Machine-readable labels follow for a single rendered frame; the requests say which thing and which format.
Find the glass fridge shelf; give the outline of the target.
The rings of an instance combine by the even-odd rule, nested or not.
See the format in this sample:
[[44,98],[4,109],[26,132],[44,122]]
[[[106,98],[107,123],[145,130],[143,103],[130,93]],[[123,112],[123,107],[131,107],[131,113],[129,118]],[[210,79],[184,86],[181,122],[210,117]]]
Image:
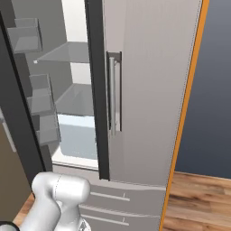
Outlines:
[[92,88],[86,84],[72,84],[56,101],[58,114],[68,116],[93,116]]
[[88,44],[86,42],[64,42],[51,46],[33,62],[39,63],[41,61],[89,63]]

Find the grey closed fridge door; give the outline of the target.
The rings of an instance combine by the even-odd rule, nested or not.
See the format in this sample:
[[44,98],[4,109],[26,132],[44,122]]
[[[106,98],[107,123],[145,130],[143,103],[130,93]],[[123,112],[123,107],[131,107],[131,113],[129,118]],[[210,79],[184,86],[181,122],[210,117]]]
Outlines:
[[165,186],[171,168],[202,0],[104,0],[115,66],[110,177]]

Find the grey open fridge door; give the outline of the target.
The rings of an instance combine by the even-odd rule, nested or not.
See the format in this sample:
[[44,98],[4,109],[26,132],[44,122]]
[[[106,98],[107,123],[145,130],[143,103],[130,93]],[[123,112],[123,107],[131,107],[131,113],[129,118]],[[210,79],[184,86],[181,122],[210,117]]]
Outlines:
[[15,27],[15,19],[37,18],[42,33],[41,10],[33,6],[41,1],[0,0],[0,107],[29,183],[38,173],[52,170],[50,147],[58,142],[40,145],[36,132],[41,116],[57,113],[55,108],[53,112],[32,115],[27,102],[32,95],[31,75],[48,74],[51,80],[48,71],[33,63],[45,47],[44,39],[42,51],[14,53],[7,29]]

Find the grey fridge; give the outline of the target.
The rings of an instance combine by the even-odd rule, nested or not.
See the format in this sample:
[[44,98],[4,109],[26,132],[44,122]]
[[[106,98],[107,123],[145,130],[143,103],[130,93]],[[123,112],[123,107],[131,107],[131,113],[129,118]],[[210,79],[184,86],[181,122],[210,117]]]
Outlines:
[[60,149],[60,138],[58,143],[50,147],[52,170],[45,172],[54,172],[53,165],[97,171],[101,180],[165,188],[166,193],[167,184],[165,186],[144,185],[115,181],[110,177],[112,132],[109,58],[115,58],[116,84],[116,64],[121,62],[122,56],[118,52],[109,52],[106,49],[103,2],[104,0],[42,0],[40,3],[33,4],[41,10],[42,38],[45,45],[43,51],[35,58],[42,55],[47,48],[64,42],[86,42],[88,44],[89,63],[41,61],[34,64],[51,75],[55,108],[56,101],[72,84],[91,86],[97,142],[97,159],[91,160],[63,155]]

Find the pale blue crisper drawer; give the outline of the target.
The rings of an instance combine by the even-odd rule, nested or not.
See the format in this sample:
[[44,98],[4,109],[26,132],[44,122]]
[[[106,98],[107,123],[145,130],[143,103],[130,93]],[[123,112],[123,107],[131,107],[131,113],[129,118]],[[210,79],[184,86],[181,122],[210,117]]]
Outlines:
[[60,149],[63,155],[97,159],[95,119],[93,116],[58,115]]

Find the grey door bin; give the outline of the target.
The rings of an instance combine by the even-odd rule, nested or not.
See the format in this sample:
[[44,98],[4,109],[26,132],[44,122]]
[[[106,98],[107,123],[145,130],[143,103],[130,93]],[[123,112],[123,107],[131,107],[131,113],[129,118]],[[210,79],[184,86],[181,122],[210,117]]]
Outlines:
[[27,97],[32,115],[41,115],[55,110],[51,80],[48,74],[31,75],[32,95]]
[[40,117],[40,128],[36,132],[40,145],[60,140],[60,129],[56,115],[43,115]]
[[15,19],[15,27],[8,28],[14,53],[42,51],[42,34],[37,18]]

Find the orange side panel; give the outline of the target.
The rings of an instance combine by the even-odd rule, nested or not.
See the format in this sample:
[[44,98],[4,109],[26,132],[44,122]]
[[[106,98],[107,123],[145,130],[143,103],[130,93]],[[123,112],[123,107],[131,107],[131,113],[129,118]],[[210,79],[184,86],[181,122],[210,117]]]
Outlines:
[[195,70],[197,67],[199,49],[200,49],[200,44],[204,32],[204,26],[208,14],[208,6],[209,6],[209,0],[201,0],[201,7],[199,9],[198,21],[197,21],[197,25],[195,26],[194,43],[191,49],[191,59],[190,59],[190,65],[188,70],[188,77],[185,83],[185,89],[181,101],[181,111],[180,111],[178,129],[175,137],[174,149],[172,151],[171,166],[169,169],[169,177],[167,181],[166,193],[163,202],[162,215],[161,215],[158,231],[163,231],[164,219],[166,216],[167,206],[168,206],[170,192],[171,192],[171,183],[172,183],[173,174],[175,171],[176,162],[179,154],[180,141],[181,141],[183,127],[184,127],[188,105],[189,105],[189,97],[191,93],[193,79],[195,76]]

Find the grey freezer drawer front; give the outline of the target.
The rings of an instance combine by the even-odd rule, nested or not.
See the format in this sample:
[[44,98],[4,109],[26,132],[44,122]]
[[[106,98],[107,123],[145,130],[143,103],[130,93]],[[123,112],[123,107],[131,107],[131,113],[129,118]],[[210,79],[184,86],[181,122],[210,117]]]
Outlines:
[[165,188],[146,187],[101,180],[98,177],[97,171],[88,171],[67,166],[53,165],[53,171],[87,179],[91,184],[91,192],[130,199],[130,201],[122,201],[89,195],[85,202],[87,206],[138,215],[159,216],[162,213]]
[[129,223],[129,226],[121,226],[118,224],[85,218],[92,231],[159,231],[159,216],[128,214],[125,212],[88,206],[80,206],[79,209],[81,215],[102,217]]

